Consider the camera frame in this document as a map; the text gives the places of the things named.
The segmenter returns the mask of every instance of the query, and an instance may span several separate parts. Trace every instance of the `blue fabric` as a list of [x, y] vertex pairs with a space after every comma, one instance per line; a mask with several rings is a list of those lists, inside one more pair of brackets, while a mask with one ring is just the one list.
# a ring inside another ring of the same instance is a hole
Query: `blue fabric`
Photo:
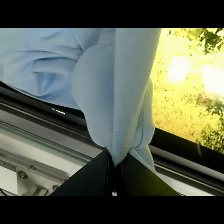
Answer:
[[149, 78], [160, 29], [0, 29], [0, 80], [83, 111], [115, 165], [128, 152], [154, 169]]

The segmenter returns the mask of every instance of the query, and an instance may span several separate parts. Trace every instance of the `window glass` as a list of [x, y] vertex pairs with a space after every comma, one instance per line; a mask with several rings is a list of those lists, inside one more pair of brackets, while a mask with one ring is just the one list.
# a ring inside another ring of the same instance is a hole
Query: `window glass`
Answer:
[[162, 29], [151, 78], [157, 128], [224, 153], [224, 28]]

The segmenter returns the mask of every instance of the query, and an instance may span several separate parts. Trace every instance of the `sunlit field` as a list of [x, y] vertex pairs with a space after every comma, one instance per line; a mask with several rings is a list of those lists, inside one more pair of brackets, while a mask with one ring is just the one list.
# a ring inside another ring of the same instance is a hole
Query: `sunlit field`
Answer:
[[224, 153], [224, 29], [162, 29], [151, 78], [156, 127]]

